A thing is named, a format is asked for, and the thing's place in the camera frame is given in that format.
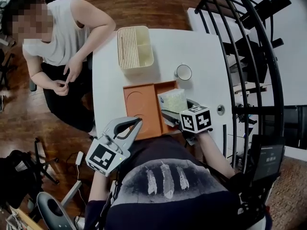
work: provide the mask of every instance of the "white feather graphic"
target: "white feather graphic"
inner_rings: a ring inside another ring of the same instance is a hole
[[[148,194],[151,194],[154,192],[154,194],[157,194],[157,184],[155,182],[154,173],[152,170],[146,170],[147,173],[147,179],[148,179]]]
[[[177,166],[177,172],[180,177],[180,186],[182,190],[185,190],[186,188],[189,188],[189,181],[187,180],[186,175],[183,172],[183,169]]]
[[[171,170],[169,169],[169,166],[167,164],[164,164],[162,162],[162,165],[160,166],[163,174],[163,193],[164,196],[168,199],[171,199],[173,197],[174,193],[174,180],[172,177]]]

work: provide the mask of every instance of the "black pants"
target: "black pants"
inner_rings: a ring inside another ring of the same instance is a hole
[[[68,73],[63,75],[65,66],[55,67],[47,63],[41,65],[44,73],[52,80],[67,79]],[[94,112],[82,105],[81,98],[92,91],[92,71],[88,69],[87,62],[75,82],[69,83],[66,96],[59,96],[53,90],[45,90],[47,105],[55,116],[68,125],[79,130],[90,132],[94,126]]]

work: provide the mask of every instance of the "wooden tray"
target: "wooden tray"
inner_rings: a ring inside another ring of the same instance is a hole
[[[123,88],[127,116],[136,116],[143,120],[136,140],[159,137],[176,130],[164,123],[157,94],[177,88],[176,81],[132,85]]]

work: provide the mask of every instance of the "hand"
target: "hand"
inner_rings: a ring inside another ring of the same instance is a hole
[[[65,81],[62,80],[55,80],[53,91],[59,95],[59,96],[65,96],[68,94],[69,87],[68,84],[65,83]]]
[[[76,56],[73,56],[66,64],[63,75],[67,73],[68,69],[70,71],[66,79],[66,84],[69,82],[75,82],[76,78],[82,71],[82,60],[78,59]]]

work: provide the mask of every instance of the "glass cup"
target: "glass cup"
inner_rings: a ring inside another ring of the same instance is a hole
[[[175,70],[174,75],[176,78],[186,81],[192,77],[192,70],[187,65],[180,65]]]

